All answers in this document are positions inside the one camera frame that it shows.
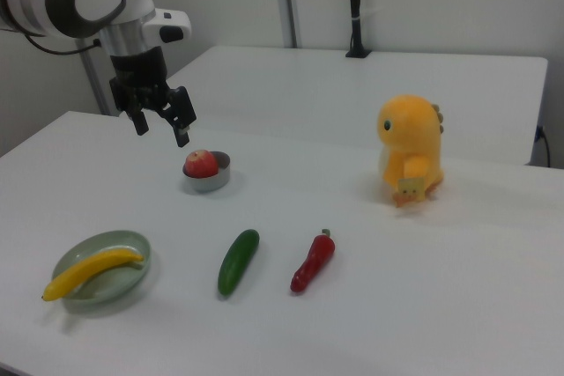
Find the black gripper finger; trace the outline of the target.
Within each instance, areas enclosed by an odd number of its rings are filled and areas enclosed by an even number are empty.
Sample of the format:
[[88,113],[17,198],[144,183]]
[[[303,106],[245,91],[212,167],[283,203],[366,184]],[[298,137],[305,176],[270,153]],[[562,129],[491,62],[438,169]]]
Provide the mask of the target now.
[[182,148],[189,143],[189,127],[197,119],[195,109],[184,86],[166,89],[164,100],[160,116],[172,127],[177,146]]
[[143,111],[128,112],[127,115],[133,122],[135,130],[139,136],[142,136],[149,131],[149,126]]

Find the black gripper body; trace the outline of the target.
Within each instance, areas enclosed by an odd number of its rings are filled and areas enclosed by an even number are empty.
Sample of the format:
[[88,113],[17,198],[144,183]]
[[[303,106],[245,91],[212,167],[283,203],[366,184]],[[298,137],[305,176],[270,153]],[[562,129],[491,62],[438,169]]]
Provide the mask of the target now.
[[138,55],[110,57],[115,77],[110,81],[115,105],[127,115],[152,110],[170,115],[167,66],[161,47]]

